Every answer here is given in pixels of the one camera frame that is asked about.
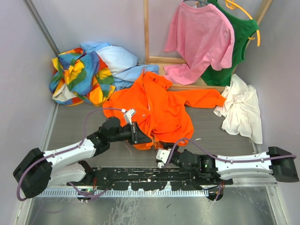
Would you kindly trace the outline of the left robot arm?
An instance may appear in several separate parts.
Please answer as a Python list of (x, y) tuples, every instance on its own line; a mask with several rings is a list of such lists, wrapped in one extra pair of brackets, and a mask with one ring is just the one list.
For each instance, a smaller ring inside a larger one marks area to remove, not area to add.
[(83, 160), (100, 155), (109, 150), (111, 143), (121, 141), (135, 145), (152, 140), (137, 122), (121, 126), (118, 118), (110, 117), (98, 131), (80, 142), (55, 150), (31, 149), (13, 172), (18, 183), (17, 199), (25, 201), (41, 194), (47, 187), (61, 183), (90, 185), (94, 180), (93, 170)]

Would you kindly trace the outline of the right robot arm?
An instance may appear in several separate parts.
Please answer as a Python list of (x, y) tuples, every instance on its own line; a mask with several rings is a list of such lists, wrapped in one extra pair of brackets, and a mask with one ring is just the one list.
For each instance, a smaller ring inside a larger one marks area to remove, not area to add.
[(199, 178), (206, 178), (212, 185), (221, 180), (265, 178), (270, 175), (278, 182), (299, 182), (295, 158), (292, 153), (274, 146), (253, 155), (221, 156), (194, 154), (187, 149), (179, 152), (174, 143), (163, 143), (163, 148), (158, 149), (156, 154), (159, 168), (173, 164)]

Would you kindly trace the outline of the orange zip jacket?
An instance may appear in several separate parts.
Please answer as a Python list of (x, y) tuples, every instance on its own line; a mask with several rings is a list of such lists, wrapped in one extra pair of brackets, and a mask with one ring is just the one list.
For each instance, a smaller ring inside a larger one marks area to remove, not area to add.
[(117, 117), (126, 124), (120, 109), (134, 109), (132, 121), (150, 143), (136, 144), (138, 150), (158, 148), (159, 142), (174, 143), (191, 138), (194, 126), (185, 107), (214, 108), (223, 106), (226, 98), (215, 89), (169, 91), (172, 82), (153, 72), (143, 72), (129, 89), (119, 90), (103, 103), (104, 115)]

